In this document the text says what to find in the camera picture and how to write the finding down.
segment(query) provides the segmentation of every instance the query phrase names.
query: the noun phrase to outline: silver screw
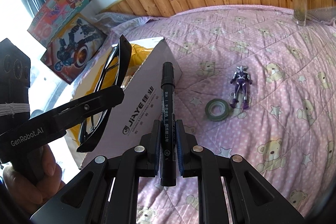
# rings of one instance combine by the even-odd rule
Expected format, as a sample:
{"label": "silver screw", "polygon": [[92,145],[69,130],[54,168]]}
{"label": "silver screw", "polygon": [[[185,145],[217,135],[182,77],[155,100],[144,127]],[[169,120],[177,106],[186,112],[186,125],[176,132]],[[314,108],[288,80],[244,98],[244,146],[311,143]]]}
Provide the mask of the silver screw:
{"label": "silver screw", "polygon": [[241,155],[233,155],[232,160],[235,162],[242,162],[243,158],[241,157]]}
{"label": "silver screw", "polygon": [[94,161],[95,161],[96,163],[98,163],[98,164],[102,164],[102,163],[105,161],[105,157],[103,157],[103,156],[98,156],[98,157],[95,158]]}
{"label": "silver screw", "polygon": [[202,152],[202,151],[203,151],[203,147],[200,146],[200,145],[195,145],[195,146],[193,147],[193,150],[194,150],[195,152]]}
{"label": "silver screw", "polygon": [[142,145],[138,145],[138,146],[134,147],[134,151],[135,152],[144,152],[145,148]]}

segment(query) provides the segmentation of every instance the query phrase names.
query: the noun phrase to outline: open box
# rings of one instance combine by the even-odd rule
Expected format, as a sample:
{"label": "open box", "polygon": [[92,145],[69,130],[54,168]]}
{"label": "open box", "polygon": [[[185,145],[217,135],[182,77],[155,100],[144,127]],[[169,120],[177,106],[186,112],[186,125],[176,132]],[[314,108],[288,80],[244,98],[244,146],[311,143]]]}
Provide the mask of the open box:
{"label": "open box", "polygon": [[[160,119],[162,64],[173,64],[175,83],[181,77],[181,69],[163,37],[131,43],[154,49],[127,84],[124,101],[112,109],[104,134],[92,152],[77,153],[78,143],[67,133],[66,141],[78,166],[84,167],[99,155],[107,158],[122,155],[127,149],[138,145],[142,135],[151,132],[154,120]],[[94,78],[98,72],[92,70],[92,73]]]}

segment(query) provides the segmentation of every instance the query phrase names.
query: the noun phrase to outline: quilted bedspread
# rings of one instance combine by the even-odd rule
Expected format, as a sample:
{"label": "quilted bedspread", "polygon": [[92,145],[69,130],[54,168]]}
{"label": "quilted bedspread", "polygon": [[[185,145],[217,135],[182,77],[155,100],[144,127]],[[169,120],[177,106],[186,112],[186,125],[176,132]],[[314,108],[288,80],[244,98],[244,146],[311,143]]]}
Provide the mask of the quilted bedspread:
{"label": "quilted bedspread", "polygon": [[[182,70],[176,118],[215,154],[240,154],[306,215],[335,174],[336,29],[293,23],[275,7],[216,7],[150,21],[130,41],[163,36]],[[236,66],[245,65],[249,109],[243,95],[227,119],[211,122],[205,105],[231,103]],[[161,187],[142,178],[137,223],[198,223],[196,178]]]}

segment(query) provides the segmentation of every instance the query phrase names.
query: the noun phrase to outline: green tape roll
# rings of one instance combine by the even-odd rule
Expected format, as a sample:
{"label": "green tape roll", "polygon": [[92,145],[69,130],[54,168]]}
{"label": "green tape roll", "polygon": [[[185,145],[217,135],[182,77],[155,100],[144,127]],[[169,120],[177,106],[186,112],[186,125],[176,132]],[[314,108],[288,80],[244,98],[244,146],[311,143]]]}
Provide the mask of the green tape roll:
{"label": "green tape roll", "polygon": [[212,122],[223,121],[229,115],[229,105],[222,99],[212,99],[205,106],[205,115]]}

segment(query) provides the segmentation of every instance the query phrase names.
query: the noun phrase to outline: purple action figure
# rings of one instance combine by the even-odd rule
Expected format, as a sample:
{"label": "purple action figure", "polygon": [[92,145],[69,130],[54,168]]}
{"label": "purple action figure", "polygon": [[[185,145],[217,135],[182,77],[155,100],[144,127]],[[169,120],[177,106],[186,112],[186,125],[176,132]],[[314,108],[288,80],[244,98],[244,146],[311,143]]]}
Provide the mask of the purple action figure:
{"label": "purple action figure", "polygon": [[243,109],[248,109],[248,101],[247,101],[247,92],[246,92],[246,81],[248,80],[250,85],[252,85],[252,81],[250,79],[249,73],[246,71],[247,67],[240,66],[237,67],[238,71],[235,72],[235,74],[232,77],[232,80],[230,81],[230,84],[233,84],[233,81],[236,80],[236,87],[235,87],[235,94],[233,96],[233,101],[230,106],[232,108],[236,107],[237,100],[237,93],[242,87],[243,93],[244,93],[244,106]]}

